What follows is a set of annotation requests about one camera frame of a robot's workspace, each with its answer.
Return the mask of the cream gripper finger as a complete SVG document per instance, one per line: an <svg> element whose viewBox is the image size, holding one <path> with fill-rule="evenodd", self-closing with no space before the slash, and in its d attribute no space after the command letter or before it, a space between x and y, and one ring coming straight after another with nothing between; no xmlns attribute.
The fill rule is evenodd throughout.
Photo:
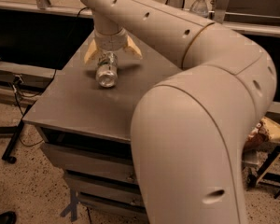
<svg viewBox="0 0 280 224"><path fill-rule="evenodd" d="M100 54L100 50L97 47L96 41L92 40L85 53L84 64L90 63L92 60L95 60L99 54Z"/></svg>
<svg viewBox="0 0 280 224"><path fill-rule="evenodd" d="M126 36L126 44L123 49L125 52L131 53L137 59L143 58L140 48L137 47L129 35Z"/></svg>

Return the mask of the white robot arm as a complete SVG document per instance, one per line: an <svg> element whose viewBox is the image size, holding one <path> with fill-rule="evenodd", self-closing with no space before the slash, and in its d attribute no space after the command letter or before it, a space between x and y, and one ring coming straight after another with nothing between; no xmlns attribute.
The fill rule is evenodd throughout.
<svg viewBox="0 0 280 224"><path fill-rule="evenodd" d="M150 224L248 224L242 151L274 98L270 55L219 23L152 0L80 1L102 49L127 30L181 70L133 112L133 165Z"/></svg>

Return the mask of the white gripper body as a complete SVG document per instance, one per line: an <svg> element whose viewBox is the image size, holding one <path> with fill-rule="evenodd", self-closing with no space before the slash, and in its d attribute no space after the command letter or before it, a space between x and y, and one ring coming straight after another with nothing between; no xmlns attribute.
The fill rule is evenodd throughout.
<svg viewBox="0 0 280 224"><path fill-rule="evenodd" d="M114 35L103 35L94 31L95 42L99 49L106 51L116 51L122 49L127 44L127 33L125 29L121 29Z"/></svg>

